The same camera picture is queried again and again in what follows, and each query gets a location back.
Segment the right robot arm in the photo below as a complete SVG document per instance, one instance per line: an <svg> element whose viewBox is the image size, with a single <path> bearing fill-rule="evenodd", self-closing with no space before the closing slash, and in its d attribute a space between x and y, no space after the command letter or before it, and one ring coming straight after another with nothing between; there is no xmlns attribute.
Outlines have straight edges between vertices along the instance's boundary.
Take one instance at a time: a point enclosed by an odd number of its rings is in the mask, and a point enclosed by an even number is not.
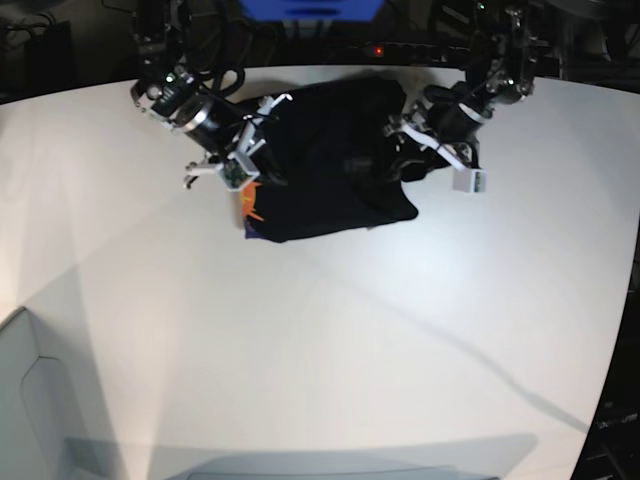
<svg viewBox="0 0 640 480"><path fill-rule="evenodd" d="M262 125L276 121L276 108L293 97L263 96L252 109L230 102L228 97L244 85L244 68L197 68L190 26L191 12L184 1L137 3L132 30L140 74L130 89L134 106L203 149L204 158L186 166L185 188L204 175L219 177L231 192L256 180L284 186L282 168L268 151Z"/></svg>

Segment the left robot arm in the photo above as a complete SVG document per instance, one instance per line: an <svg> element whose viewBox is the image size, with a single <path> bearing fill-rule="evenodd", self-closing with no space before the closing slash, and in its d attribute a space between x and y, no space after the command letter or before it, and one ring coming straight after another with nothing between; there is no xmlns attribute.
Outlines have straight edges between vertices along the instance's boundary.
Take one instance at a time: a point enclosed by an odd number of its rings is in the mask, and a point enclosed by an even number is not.
<svg viewBox="0 0 640 480"><path fill-rule="evenodd" d="M396 150L437 155L458 171L479 167L478 130L499 105L531 95L543 8L532 1L474 1L465 78L426 86L411 108L391 119Z"/></svg>

